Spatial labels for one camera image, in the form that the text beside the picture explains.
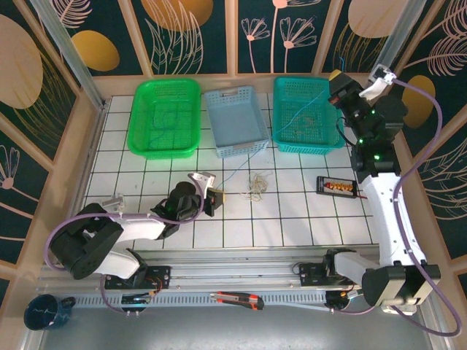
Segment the green plastic basket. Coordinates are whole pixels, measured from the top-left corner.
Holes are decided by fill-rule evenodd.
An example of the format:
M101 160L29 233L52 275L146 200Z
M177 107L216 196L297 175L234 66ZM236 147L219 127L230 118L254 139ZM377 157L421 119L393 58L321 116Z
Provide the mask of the green plastic basket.
M201 138L201 89L191 79L142 83L131 108L128 148L147 159L187 158Z
M301 108L318 95L316 101L284 128ZM329 97L327 79L276 78L272 138L279 151L325 155L344 146L344 140L336 129L336 120L341 117L341 112L328 102Z

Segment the red utility knife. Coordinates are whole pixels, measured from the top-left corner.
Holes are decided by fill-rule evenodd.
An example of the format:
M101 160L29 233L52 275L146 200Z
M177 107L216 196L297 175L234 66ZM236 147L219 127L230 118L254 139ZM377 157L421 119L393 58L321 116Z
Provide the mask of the red utility knife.
M252 310L263 310L263 299L254 294L237 292L217 292L210 295L211 299L219 303L239 305Z

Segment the robotic arm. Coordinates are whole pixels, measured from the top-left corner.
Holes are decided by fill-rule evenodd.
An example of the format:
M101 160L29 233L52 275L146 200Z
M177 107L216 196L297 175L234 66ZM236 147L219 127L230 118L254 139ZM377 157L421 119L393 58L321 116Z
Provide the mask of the robotic arm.
M333 267L337 274L362 286L363 296L370 306L417 305L431 292L431 286L414 266L404 246L393 208L393 191L401 173L393 140L402 129L407 109L393 96L383 96L370 105L393 79L395 75L381 65L371 73L373 84L365 90L340 71L333 72L330 77L329 101L342 110L345 125L351 127L357 138L357 143L352 144L352 168L372 207L379 229L380 252L379 265L356 252L335 252ZM427 264L401 192L398 201L410 248L428 275L438 283L439 268Z
M200 211L212 217L223 204L223 193L212 187L214 175L194 173L191 178L198 189L190 182L179 182L167 199L151 209L157 217L110 214L97 203L87 205L78 216L88 217L64 225L53 236L50 250L74 279L102 273L118 277L124 286L140 288L150 277L150 269L135 251L118 248L117 244L140 238L167 238Z

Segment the plastic basket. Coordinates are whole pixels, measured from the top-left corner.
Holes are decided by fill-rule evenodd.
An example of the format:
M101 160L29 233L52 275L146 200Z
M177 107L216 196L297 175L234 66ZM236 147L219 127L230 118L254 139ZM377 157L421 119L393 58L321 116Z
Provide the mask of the plastic basket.
M284 128L301 108L318 95L316 101ZM279 151L325 155L344 146L344 140L336 129L336 120L341 112L328 102L329 97L329 81L326 79L276 78L272 138Z
M210 91L204 97L219 158L257 152L268 146L268 128L253 87Z
M160 79L137 89L128 148L147 159L187 158L201 138L201 89L191 79Z

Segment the blue mug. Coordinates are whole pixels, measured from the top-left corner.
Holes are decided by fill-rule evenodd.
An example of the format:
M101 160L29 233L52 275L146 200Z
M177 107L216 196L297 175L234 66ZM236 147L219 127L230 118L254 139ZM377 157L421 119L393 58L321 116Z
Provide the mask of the blue mug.
M34 298L24 311L24 324L30 330L54 330L64 326L76 303L74 297L60 300L43 294Z

